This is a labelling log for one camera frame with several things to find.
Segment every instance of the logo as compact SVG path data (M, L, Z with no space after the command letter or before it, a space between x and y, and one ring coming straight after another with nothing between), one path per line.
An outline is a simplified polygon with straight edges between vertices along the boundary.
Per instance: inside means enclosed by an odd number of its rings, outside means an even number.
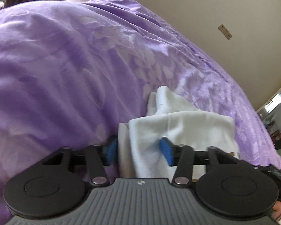
M146 182L145 182L144 180L141 180L141 181L138 181L138 182L137 182L137 184L140 185L140 186L144 185L145 183L146 183Z

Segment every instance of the white towel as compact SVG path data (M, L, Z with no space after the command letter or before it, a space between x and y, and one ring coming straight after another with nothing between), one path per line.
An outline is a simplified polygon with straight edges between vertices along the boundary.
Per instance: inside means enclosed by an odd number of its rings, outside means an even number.
M151 92L147 116L119 125L119 166L121 177L173 178L176 167L169 167L159 141L167 137L174 145L188 145L198 151L216 146L234 152L239 148L234 140L231 117L195 108L166 86ZM194 166L193 179L205 173L204 166Z

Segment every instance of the round black disc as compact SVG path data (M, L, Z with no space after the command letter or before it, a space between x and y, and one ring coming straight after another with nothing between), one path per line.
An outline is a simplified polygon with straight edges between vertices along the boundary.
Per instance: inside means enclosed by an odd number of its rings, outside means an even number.
M277 185L258 170L242 165L221 165L196 184L199 200L223 216L253 218L267 215L278 199Z
M76 174L59 165L39 165L10 179L3 197L12 213L40 219L72 210L83 200L85 191Z

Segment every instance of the person's hand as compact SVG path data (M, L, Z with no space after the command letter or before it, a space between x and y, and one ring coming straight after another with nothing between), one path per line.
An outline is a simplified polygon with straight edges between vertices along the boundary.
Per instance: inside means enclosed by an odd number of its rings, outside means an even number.
M281 202L277 201L273 207L273 214L272 218L276 221L279 221L281 219Z

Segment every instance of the blue pad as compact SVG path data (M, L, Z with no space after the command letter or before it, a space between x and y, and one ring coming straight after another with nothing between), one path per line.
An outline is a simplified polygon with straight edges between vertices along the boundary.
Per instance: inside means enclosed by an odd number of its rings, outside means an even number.
M168 145L168 143L164 139L161 139L159 143L160 143L161 152L163 153L165 159L167 160L168 165L173 166L174 156L173 156L172 148Z
M107 146L102 149L102 152L106 156L106 164L110 166L118 160L118 139L111 137L107 143Z

